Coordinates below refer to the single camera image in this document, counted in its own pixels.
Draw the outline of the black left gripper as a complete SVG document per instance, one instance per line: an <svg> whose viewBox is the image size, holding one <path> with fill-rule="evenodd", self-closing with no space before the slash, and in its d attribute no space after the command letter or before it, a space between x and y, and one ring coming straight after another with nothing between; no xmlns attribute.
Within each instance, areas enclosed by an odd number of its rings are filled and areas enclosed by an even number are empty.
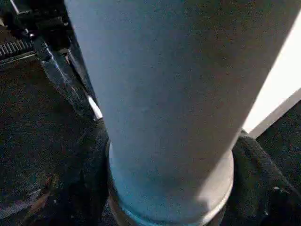
<svg viewBox="0 0 301 226"><path fill-rule="evenodd" d="M2 0L0 22L13 37L0 45L1 65L37 58L78 115L99 107L63 0Z"/></svg>

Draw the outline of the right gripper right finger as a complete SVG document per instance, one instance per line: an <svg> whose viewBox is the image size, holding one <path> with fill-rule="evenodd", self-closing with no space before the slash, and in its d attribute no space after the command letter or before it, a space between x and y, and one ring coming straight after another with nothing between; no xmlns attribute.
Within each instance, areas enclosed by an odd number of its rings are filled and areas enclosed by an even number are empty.
<svg viewBox="0 0 301 226"><path fill-rule="evenodd" d="M234 184L225 226L299 226L301 194L244 130L232 149Z"/></svg>

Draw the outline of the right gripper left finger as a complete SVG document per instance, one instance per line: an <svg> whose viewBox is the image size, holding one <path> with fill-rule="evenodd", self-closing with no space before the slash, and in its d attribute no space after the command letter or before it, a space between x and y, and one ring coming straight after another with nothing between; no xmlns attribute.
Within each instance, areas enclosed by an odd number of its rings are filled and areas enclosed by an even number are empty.
<svg viewBox="0 0 301 226"><path fill-rule="evenodd" d="M108 197L110 140L99 119L81 147L51 175L25 216L27 226L97 226Z"/></svg>

